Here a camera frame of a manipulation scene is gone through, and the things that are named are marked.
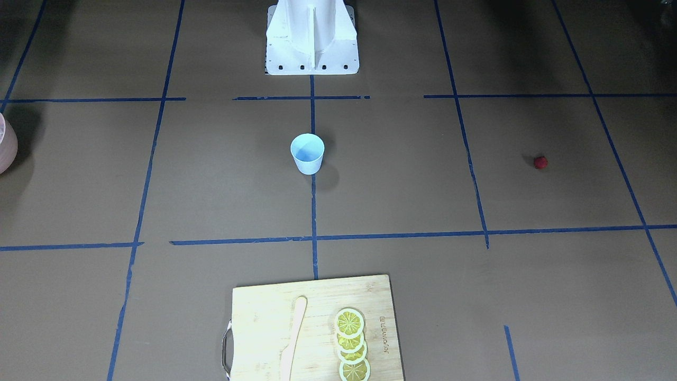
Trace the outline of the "bamboo cutting board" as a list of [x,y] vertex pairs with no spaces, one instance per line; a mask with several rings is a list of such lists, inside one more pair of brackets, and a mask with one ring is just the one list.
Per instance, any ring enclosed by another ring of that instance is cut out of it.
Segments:
[[229,380],[280,380],[280,355],[288,345],[298,296],[307,298],[291,380],[341,380],[334,318],[343,308],[362,313],[368,380],[403,380],[391,281],[387,275],[307,280],[234,288],[232,316],[223,343],[232,338],[232,361],[222,351]]

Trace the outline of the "pink bowl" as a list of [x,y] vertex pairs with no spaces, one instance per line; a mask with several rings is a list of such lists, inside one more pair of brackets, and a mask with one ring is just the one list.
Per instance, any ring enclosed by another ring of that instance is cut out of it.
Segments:
[[10,122],[1,114],[1,167],[0,172],[6,172],[15,161],[19,151],[19,141]]

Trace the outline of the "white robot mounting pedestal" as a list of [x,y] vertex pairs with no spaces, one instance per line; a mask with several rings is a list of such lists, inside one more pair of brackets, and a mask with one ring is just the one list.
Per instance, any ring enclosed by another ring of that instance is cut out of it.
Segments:
[[355,75],[359,68],[351,5],[344,1],[278,1],[268,7],[267,75]]

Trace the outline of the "red strawberry on table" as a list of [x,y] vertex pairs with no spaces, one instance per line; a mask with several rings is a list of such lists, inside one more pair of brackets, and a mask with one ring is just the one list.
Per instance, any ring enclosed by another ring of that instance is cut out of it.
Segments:
[[546,169],[546,167],[548,167],[548,164],[549,164],[549,161],[544,156],[536,157],[536,158],[534,158],[534,161],[533,161],[533,165],[534,165],[535,169],[538,169],[538,170]]

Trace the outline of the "light blue plastic cup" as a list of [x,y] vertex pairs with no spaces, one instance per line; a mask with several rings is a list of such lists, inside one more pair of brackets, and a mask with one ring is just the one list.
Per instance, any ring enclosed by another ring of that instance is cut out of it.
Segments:
[[298,135],[290,144],[290,153],[297,169],[305,175],[314,175],[320,170],[324,152],[324,141],[314,133]]

